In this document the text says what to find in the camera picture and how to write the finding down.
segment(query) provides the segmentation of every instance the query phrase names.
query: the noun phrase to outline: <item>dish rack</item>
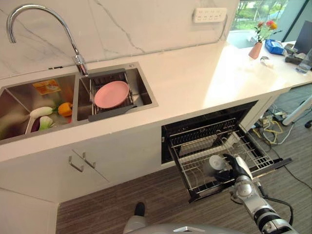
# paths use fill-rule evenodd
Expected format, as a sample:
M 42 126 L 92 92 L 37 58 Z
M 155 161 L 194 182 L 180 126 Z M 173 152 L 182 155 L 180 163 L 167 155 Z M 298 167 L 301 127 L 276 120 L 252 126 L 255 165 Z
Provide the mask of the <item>dish rack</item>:
M 221 192 L 234 184 L 233 179 L 224 178 L 220 182 L 220 179 L 203 173 L 203 164 L 212 155 L 223 159 L 223 154 L 241 156 L 253 177 L 260 177 L 291 162 L 290 158 L 272 160 L 235 118 L 172 134 L 168 138 L 170 154 L 191 196 L 189 202 Z M 224 172 L 231 169 L 226 164 Z
M 119 106 L 109 109 L 104 109 L 96 106 L 94 103 L 94 97 L 97 91 L 105 84 L 108 84 L 113 81 L 123 81 L 128 84 L 129 93 L 125 101 L 121 103 Z M 96 77 L 91 76 L 89 86 L 90 86 L 90 102 L 92 103 L 92 115 L 88 117 L 89 121 L 96 121 L 103 118 L 121 115 L 126 113 L 128 110 L 136 107 L 136 105 L 134 104 L 132 90 L 130 89 L 125 69 L 110 71 L 109 74 L 102 73 L 97 75 Z

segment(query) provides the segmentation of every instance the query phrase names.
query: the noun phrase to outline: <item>wire rack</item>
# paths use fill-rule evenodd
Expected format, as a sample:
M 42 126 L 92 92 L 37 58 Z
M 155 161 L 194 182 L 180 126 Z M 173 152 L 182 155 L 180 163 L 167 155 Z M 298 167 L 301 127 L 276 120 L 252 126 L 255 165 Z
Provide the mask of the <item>wire rack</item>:
M 252 173 L 274 164 L 235 118 L 169 136 L 172 156 L 189 191 L 201 193 L 230 180 L 219 182 L 203 173 L 203 164 L 212 155 L 241 156 Z
M 98 76 L 98 77 L 90 78 L 90 84 L 89 85 L 90 85 L 90 101 L 92 102 L 92 115 L 111 111 L 111 110 L 118 109 L 121 107 L 126 107 L 126 106 L 131 106 L 131 105 L 134 106 L 133 95 L 132 95 L 131 89 L 129 89 L 129 93 L 128 93 L 128 96 L 125 99 L 125 101 L 117 107 L 110 108 L 110 109 L 104 109 L 104 108 L 100 108 L 94 104 L 94 97 L 95 97 L 95 94 L 97 93 L 97 91 L 102 86 L 104 86 L 105 84 L 108 84 L 112 81 L 117 81 L 117 80 L 121 80 L 121 81 L 124 81 L 127 84 L 129 84 L 126 72 L 119 72 L 116 74 L 110 74 L 110 75 L 106 75 L 106 76 Z

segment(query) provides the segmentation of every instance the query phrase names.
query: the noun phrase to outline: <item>dishwasher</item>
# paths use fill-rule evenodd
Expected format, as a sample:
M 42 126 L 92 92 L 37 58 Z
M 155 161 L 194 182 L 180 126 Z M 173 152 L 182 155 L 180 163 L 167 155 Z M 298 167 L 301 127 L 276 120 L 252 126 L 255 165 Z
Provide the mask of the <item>dishwasher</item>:
M 233 179 L 227 179 L 228 170 L 220 172 L 218 178 L 204 173 L 203 165 L 213 155 L 240 156 L 254 178 L 292 161 L 291 158 L 271 159 L 241 126 L 242 119 L 255 104 L 256 101 L 162 126 L 161 162 L 175 162 L 189 192 L 190 203 L 234 184 Z

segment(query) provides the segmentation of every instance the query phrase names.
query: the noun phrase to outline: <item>white radish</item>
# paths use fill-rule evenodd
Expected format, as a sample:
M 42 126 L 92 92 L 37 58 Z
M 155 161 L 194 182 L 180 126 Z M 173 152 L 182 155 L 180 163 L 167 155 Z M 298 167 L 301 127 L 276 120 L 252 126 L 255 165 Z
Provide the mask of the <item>white radish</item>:
M 53 113 L 53 109 L 49 106 L 39 107 L 34 109 L 29 115 L 31 118 L 38 118 L 40 116 L 48 116 Z

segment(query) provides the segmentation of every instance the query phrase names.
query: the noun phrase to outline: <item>blue box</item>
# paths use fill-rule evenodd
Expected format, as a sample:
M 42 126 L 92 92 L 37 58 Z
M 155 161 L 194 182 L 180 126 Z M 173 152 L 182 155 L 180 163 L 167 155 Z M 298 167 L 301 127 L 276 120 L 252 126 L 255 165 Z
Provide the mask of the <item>blue box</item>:
M 283 55 L 284 48 L 282 44 L 274 39 L 267 39 L 265 40 L 265 48 L 271 53 L 276 55 Z

